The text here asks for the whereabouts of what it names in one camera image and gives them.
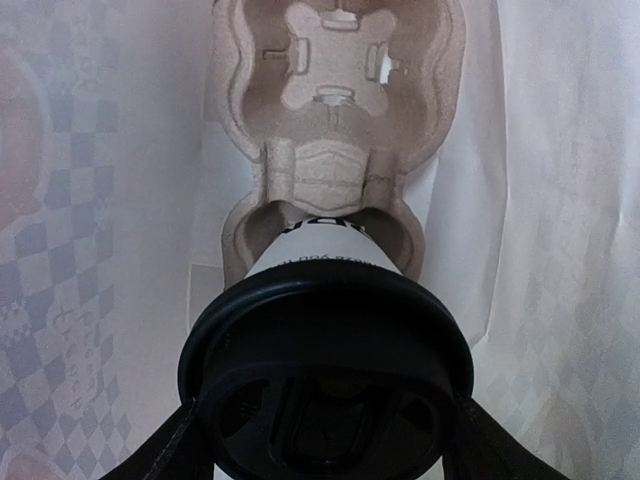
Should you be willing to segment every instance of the cardboard insert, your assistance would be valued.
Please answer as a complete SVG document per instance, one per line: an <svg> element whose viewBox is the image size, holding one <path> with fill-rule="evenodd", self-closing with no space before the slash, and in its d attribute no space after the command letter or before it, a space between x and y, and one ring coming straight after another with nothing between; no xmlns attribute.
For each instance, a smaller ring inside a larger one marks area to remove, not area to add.
<svg viewBox="0 0 640 480"><path fill-rule="evenodd" d="M363 224L416 278L424 237L402 194L453 120L458 0L218 0L212 12L205 116L255 176L225 224L226 284L308 215Z"/></svg>

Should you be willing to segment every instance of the black lid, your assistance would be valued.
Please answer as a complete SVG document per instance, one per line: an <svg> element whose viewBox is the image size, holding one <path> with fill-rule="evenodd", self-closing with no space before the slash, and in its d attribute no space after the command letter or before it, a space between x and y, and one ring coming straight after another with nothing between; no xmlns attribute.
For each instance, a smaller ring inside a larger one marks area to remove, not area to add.
<svg viewBox="0 0 640 480"><path fill-rule="evenodd" d="M469 348L446 308L379 267L319 260L227 290L183 350L216 461L242 479L416 478L470 395Z"/></svg>

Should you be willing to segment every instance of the black plastic lid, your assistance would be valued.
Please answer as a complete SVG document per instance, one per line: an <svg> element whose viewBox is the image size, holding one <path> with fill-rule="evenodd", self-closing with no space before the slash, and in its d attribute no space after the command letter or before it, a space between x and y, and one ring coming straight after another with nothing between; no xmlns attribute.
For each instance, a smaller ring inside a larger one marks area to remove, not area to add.
<svg viewBox="0 0 640 480"><path fill-rule="evenodd" d="M201 315L179 388L242 479L409 479L455 430L471 354L446 308L379 267L319 260L249 277Z"/></svg>

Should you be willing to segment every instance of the white paper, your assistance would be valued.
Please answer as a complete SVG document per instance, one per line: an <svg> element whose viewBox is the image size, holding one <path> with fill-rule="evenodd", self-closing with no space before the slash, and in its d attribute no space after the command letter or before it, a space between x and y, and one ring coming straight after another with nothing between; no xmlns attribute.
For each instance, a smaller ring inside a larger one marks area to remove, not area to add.
<svg viewBox="0 0 640 480"><path fill-rule="evenodd" d="M0 478L99 478L178 404L189 267L251 185L201 121L210 3L0 0L0 119L26 99L41 146L0 127ZM407 190L422 283L518 440L637 478L640 4L462 3L456 119Z"/></svg>

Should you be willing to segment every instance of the beige cardboard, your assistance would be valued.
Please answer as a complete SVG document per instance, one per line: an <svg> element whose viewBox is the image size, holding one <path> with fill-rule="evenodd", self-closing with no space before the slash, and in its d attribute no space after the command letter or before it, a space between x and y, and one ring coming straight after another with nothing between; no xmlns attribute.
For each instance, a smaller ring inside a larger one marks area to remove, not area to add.
<svg viewBox="0 0 640 480"><path fill-rule="evenodd" d="M226 284L305 214L355 215L417 279L424 236L402 194L453 120L465 38L457 0L220 0L212 13L205 116L255 179L225 224Z"/></svg>

